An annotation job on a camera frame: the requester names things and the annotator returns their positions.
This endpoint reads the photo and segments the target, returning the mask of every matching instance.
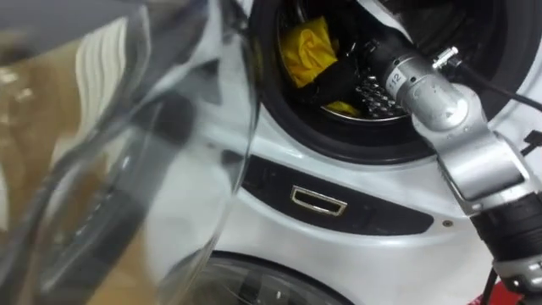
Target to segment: laundry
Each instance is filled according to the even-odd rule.
[[[286,69],[298,88],[313,82],[337,61],[324,17],[291,30],[282,38],[280,48]],[[331,103],[326,108],[353,117],[360,115],[358,109],[342,101]]]

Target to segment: white surface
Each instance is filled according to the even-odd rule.
[[[519,90],[536,100],[542,100],[542,86],[537,83],[542,73],[540,55],[542,49]],[[491,125],[521,148],[532,129],[542,129],[542,119],[530,108],[509,103]],[[356,305],[462,305],[484,289],[491,256],[456,205],[434,158],[394,166],[346,164],[294,141],[265,108],[252,153],[432,214],[434,225],[420,236],[342,234],[286,217],[241,191],[218,250],[265,258],[298,270]],[[542,175],[542,152],[537,150],[528,161]],[[454,221],[454,226],[442,226],[445,219]]]

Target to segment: silver handle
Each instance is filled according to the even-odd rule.
[[[326,203],[331,203],[332,205],[336,206],[337,209],[332,210],[332,209],[329,209],[329,208],[322,208],[322,207],[316,206],[314,204],[304,202],[304,201],[302,201],[301,199],[299,199],[297,197],[297,194],[300,194],[300,193],[304,194],[304,195],[307,195],[307,196],[310,196],[310,197],[314,197],[314,198],[316,198],[318,200],[322,200],[322,201],[324,201]],[[346,203],[346,202],[342,202],[341,200],[322,195],[322,194],[317,193],[315,191],[310,191],[310,190],[302,188],[300,186],[294,186],[292,188],[292,190],[291,190],[291,201],[293,201],[295,204],[298,204],[298,205],[300,205],[300,206],[302,206],[304,208],[308,208],[313,212],[317,212],[317,213],[320,213],[320,214],[331,215],[331,216],[335,216],[335,217],[341,216],[345,212],[346,207],[348,206],[348,203]]]

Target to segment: black cable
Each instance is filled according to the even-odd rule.
[[[472,80],[478,82],[481,86],[485,87],[486,89],[489,89],[493,92],[496,92],[498,94],[501,94],[504,97],[508,97],[510,99],[516,100],[522,104],[525,104],[529,107],[532,107],[540,112],[542,112],[542,105],[534,101],[533,99],[530,99],[528,97],[521,96],[517,93],[510,92],[506,89],[502,89],[498,87],[497,85],[492,84],[489,80],[486,80],[482,75],[480,75],[478,72],[474,71],[471,67],[469,67],[467,64],[463,63],[462,61],[459,61],[458,59],[452,59],[450,61],[450,64],[458,68],[461,72],[466,74],[468,77],[470,77]]]
[[[482,294],[482,301],[480,302],[480,305],[489,305],[489,299],[491,298],[491,294],[493,293],[493,287],[495,287],[496,282],[497,273],[493,268],[491,268],[488,276],[488,281],[485,283],[484,293]]]

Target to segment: number label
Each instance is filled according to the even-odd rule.
[[[399,69],[395,68],[391,71],[391,74],[386,81],[386,89],[394,99],[397,99],[397,92],[399,92],[399,89],[401,89],[401,86],[405,81],[407,81],[407,78]]]

